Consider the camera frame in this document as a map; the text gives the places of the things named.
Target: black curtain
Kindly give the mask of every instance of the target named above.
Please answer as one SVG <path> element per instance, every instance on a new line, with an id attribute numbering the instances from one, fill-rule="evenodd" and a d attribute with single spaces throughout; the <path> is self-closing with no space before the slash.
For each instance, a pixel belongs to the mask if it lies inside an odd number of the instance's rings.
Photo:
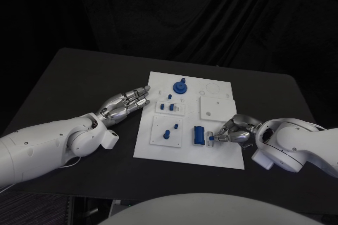
<path id="1" fill-rule="evenodd" d="M 338 0 L 82 1 L 101 51 L 286 73 L 338 126 Z M 259 95 L 255 81 L 243 89 Z"/>
<path id="2" fill-rule="evenodd" d="M 338 126 L 338 0 L 3 0 L 3 7 L 2 129 L 62 47 L 289 74 L 318 123 Z M 243 89 L 259 95 L 255 81 Z"/>

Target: black table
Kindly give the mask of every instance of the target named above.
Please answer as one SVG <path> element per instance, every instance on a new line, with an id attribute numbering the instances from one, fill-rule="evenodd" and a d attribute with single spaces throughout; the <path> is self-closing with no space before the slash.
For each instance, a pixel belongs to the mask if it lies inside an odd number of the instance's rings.
<path id="1" fill-rule="evenodd" d="M 297 82 L 289 75 L 194 65 L 61 49 L 5 134 L 97 112 L 112 95 L 143 87 L 150 71 L 232 83 L 238 113 L 262 121 L 292 117 L 314 122 Z M 222 193 L 258 199 L 298 212 L 338 214 L 338 179 L 311 163 L 299 173 L 253 162 L 256 147 L 243 151 L 245 170 L 134 158 L 141 111 L 112 130 L 120 141 L 81 162 L 15 190 L 97 198 L 148 200 L 181 193 Z"/>

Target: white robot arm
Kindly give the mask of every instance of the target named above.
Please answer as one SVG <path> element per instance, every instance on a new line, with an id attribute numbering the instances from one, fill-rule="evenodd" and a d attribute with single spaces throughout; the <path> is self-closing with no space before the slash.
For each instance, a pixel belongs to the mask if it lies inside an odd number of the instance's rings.
<path id="1" fill-rule="evenodd" d="M 245 142 L 255 137 L 258 151 L 252 159 L 268 170 L 274 164 L 291 172 L 299 172 L 307 161 L 338 178 L 338 129 L 325 130 L 318 125 L 292 118 L 262 123 L 242 114 L 235 115 L 219 134 L 210 140 Z"/>
<path id="2" fill-rule="evenodd" d="M 141 109 L 150 86 L 111 97 L 97 114 L 89 113 L 17 130 L 0 138 L 0 186 L 30 180 L 89 155 L 99 145 L 112 149 L 118 135 L 107 128 Z"/>

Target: white cable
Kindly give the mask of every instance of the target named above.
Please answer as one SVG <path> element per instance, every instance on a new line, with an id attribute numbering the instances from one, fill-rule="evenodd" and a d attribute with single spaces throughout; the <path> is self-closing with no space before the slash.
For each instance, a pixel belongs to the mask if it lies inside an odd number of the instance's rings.
<path id="1" fill-rule="evenodd" d="M 79 158 L 79 160 L 81 160 L 81 158 Z M 79 162 L 79 160 L 78 160 L 78 162 Z M 78 162 L 76 162 L 74 165 L 76 165 L 76 164 L 78 164 Z M 68 167 L 71 167 L 71 166 L 74 166 L 74 165 L 62 166 L 62 168 L 68 168 Z"/>
<path id="2" fill-rule="evenodd" d="M 314 123 L 311 123 L 311 122 L 308 122 L 308 124 L 311 124 L 312 126 L 321 128 L 322 130 L 327 130 L 324 127 L 321 127 L 320 125 L 317 125 L 317 124 L 314 124 Z"/>
<path id="3" fill-rule="evenodd" d="M 16 185 L 16 183 L 13 184 L 13 185 L 10 185 L 7 188 L 5 188 L 2 191 L 0 191 L 0 193 L 3 193 L 12 186 L 15 186 Z"/>

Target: blue object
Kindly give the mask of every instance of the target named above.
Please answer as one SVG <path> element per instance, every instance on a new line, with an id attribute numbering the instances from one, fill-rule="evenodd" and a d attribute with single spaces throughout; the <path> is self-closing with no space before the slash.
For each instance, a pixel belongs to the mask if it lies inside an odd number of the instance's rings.
<path id="1" fill-rule="evenodd" d="M 196 126 L 194 127 L 194 144 L 204 145 L 204 127 L 203 126 Z"/>
<path id="2" fill-rule="evenodd" d="M 170 130 L 166 130 L 164 139 L 169 139 L 169 138 L 170 138 Z"/>
<path id="3" fill-rule="evenodd" d="M 177 94 L 184 94 L 187 92 L 186 78 L 174 84 L 174 92 Z"/>

